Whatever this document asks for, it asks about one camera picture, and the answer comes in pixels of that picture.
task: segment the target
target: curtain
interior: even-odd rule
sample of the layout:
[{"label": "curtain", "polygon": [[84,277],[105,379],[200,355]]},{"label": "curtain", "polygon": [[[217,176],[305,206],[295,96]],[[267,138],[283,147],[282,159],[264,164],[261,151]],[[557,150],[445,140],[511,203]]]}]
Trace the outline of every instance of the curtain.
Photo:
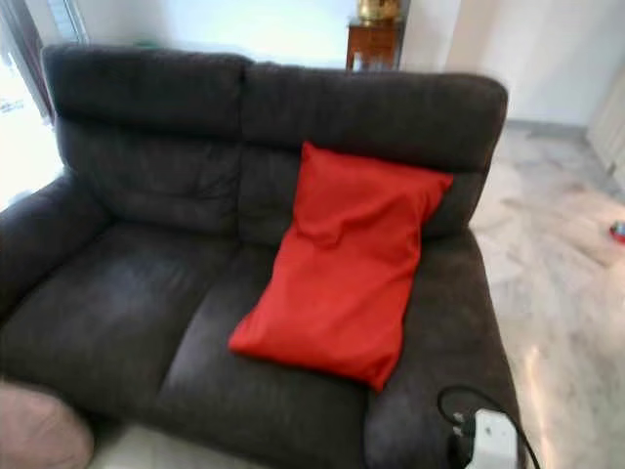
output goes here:
[{"label": "curtain", "polygon": [[14,46],[16,62],[25,67],[21,73],[33,99],[43,116],[52,118],[52,105],[39,60],[43,44],[26,4],[23,0],[0,0],[0,17],[2,29]]}]

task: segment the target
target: window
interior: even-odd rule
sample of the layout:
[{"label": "window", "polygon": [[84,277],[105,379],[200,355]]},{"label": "window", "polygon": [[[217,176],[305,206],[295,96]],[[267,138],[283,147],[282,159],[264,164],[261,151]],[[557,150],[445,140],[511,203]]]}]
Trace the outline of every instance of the window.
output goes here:
[{"label": "window", "polygon": [[88,41],[87,31],[73,0],[48,0],[48,6],[63,40]]}]

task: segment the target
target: baseboard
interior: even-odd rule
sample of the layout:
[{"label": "baseboard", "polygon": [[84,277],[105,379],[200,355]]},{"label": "baseboard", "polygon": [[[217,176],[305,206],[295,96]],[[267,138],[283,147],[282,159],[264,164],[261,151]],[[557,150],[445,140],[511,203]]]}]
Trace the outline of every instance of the baseboard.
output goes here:
[{"label": "baseboard", "polygon": [[588,131],[586,127],[581,125],[518,119],[506,120],[505,127],[528,131],[532,137],[567,137],[581,140],[586,140],[586,132]]}]

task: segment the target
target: pink pouf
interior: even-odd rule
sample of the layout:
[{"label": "pink pouf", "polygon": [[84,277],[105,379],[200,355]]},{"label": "pink pouf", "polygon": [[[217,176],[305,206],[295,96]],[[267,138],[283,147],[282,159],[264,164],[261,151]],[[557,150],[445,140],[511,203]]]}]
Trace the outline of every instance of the pink pouf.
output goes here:
[{"label": "pink pouf", "polygon": [[93,446],[87,425],[62,401],[0,382],[2,469],[82,469]]}]

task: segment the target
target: gold vase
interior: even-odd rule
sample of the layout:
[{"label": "gold vase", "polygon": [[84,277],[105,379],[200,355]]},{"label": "gold vase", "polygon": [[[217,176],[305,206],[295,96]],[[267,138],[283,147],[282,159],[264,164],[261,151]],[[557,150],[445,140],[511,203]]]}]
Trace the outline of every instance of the gold vase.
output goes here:
[{"label": "gold vase", "polygon": [[363,21],[396,20],[399,0],[358,0],[358,16]]}]

